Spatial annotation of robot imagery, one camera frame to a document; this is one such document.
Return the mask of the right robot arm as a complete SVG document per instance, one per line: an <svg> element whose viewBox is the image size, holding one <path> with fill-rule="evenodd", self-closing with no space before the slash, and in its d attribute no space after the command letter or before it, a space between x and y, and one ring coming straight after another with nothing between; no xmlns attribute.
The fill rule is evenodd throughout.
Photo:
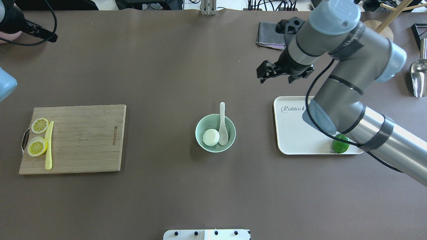
<svg viewBox="0 0 427 240"><path fill-rule="evenodd" d="M369 85L388 81L402 69L407 54L360 17L352 0L323 0L307 21L279 22L276 32L287 34L291 23L296 32L286 39L278 61L257 68L257 77L262 83L280 75L288 75L289 82L307 78L314 62L328 53L338 63L303 119L332 139L337 132L346 135L349 144L426 185L426 142L361 102Z"/></svg>

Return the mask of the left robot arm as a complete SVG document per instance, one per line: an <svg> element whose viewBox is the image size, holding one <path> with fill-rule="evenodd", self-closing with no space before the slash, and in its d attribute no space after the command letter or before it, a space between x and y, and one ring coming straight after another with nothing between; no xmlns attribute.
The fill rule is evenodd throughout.
<svg viewBox="0 0 427 240"><path fill-rule="evenodd" d="M1 22L0 30L3 34L14 35L20 32L30 36L41 39L36 43L20 43L14 40L1 37L1 41L11 43L18 46L38 46L45 42L56 42L58 35L55 33L57 30L58 22L52 7L45 1L49 11L52 13L54 19L53 31L44 29L42 26L27 20L22 10L15 4L14 0L1 1ZM8 74L5 70L1 69L0 73L0 100L3 101L17 88L17 80Z"/></svg>

